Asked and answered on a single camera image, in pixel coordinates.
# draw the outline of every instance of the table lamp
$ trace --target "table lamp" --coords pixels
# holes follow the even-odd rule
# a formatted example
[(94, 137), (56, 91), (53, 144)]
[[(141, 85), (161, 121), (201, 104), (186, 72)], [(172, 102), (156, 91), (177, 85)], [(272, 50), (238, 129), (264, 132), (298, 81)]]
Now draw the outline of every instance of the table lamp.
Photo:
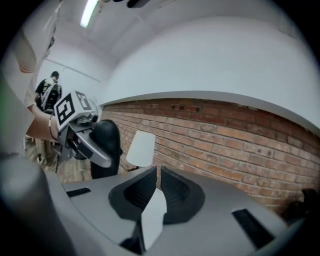
[(136, 168), (151, 166), (154, 159), (156, 136), (149, 132), (137, 130), (130, 145), (126, 160)]

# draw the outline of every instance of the gray device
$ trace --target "gray device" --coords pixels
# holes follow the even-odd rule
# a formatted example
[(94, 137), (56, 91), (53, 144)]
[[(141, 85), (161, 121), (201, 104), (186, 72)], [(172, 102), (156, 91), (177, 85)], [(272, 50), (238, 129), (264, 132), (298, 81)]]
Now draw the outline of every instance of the gray device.
[(58, 142), (60, 151), (56, 151), (59, 161), (68, 161), (76, 154), (81, 154), (91, 162), (103, 168), (112, 164), (110, 156), (92, 140), (90, 133), (95, 127), (98, 116), (92, 112), (70, 121), (60, 132)]
[(12, 154), (1, 156), (0, 170), (5, 205), (57, 255), (273, 255), (303, 224), (288, 228), (228, 183), (163, 166), (167, 213), (145, 250), (140, 216), (156, 189), (156, 167), (61, 184), (54, 172)]

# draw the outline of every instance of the robotic arm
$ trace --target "robotic arm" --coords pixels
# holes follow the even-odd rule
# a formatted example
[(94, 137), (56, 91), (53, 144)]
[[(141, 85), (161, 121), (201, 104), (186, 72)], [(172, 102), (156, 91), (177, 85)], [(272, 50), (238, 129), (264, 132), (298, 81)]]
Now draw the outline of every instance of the robotic arm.
[(61, 144), (57, 154), (62, 161), (81, 154), (102, 168), (112, 165), (110, 155), (93, 135), (98, 116), (84, 93), (72, 91), (61, 98), (54, 106), (54, 114), (59, 129), (58, 142)]

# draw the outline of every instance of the ceiling light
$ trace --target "ceiling light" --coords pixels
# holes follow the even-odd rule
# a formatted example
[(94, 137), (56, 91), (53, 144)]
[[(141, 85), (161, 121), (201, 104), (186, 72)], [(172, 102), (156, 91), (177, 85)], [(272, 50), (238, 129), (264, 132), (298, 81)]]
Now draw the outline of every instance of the ceiling light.
[(92, 13), (97, 5), (98, 0), (88, 0), (82, 14), (80, 25), (84, 28), (88, 27)]

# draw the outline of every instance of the person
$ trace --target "person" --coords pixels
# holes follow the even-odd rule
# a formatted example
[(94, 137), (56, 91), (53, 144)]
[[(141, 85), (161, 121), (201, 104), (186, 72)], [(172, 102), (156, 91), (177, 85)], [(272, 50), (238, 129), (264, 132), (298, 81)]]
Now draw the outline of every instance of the person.
[(43, 59), (54, 42), (60, 0), (44, 1), (13, 38), (0, 64), (0, 155), (24, 155), (25, 134), (58, 138), (54, 116), (35, 103), (34, 88)]
[[(53, 114), (54, 105), (61, 98), (62, 89), (58, 84), (59, 73), (52, 72), (50, 78), (44, 79), (40, 82), (35, 90), (36, 106), (47, 114)], [(48, 152), (50, 141), (45, 139), (35, 139), (35, 145), (38, 152), (37, 161), (39, 164), (46, 165), (48, 163)]]

